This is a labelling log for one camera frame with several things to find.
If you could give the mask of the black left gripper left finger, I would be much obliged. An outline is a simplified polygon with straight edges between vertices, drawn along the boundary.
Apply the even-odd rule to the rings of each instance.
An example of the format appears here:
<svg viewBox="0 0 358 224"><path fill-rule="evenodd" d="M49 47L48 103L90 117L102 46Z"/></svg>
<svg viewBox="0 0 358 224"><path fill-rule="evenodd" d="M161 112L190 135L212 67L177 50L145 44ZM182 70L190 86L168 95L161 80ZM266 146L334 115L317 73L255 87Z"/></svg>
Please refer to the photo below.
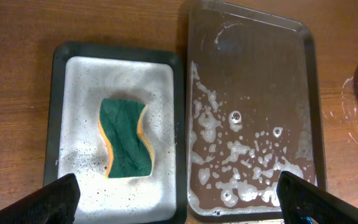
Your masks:
<svg viewBox="0 0 358 224"><path fill-rule="evenodd" d="M0 223L72 224L79 199L76 176L67 174L0 210Z"/></svg>

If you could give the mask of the green yellow sponge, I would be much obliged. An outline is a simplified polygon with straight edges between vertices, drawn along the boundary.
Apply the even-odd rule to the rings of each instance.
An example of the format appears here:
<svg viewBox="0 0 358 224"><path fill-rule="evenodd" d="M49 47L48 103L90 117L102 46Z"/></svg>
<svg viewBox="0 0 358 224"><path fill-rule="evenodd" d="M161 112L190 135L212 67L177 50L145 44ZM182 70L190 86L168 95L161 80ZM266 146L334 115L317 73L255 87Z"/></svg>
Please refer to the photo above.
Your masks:
<svg viewBox="0 0 358 224"><path fill-rule="evenodd" d="M147 105L134 100L105 98L98 127L108 149L109 179L150 176L155 153L143 128Z"/></svg>

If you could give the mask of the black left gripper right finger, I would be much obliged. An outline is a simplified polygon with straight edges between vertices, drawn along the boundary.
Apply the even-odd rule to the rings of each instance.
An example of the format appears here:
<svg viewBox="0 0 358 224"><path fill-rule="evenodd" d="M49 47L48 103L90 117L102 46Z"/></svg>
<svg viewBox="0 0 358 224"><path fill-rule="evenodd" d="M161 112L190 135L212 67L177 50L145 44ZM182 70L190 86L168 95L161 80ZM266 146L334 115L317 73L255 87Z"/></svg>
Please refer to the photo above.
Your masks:
<svg viewBox="0 0 358 224"><path fill-rule="evenodd" d="M358 223L358 208L283 171L277 185L285 223Z"/></svg>

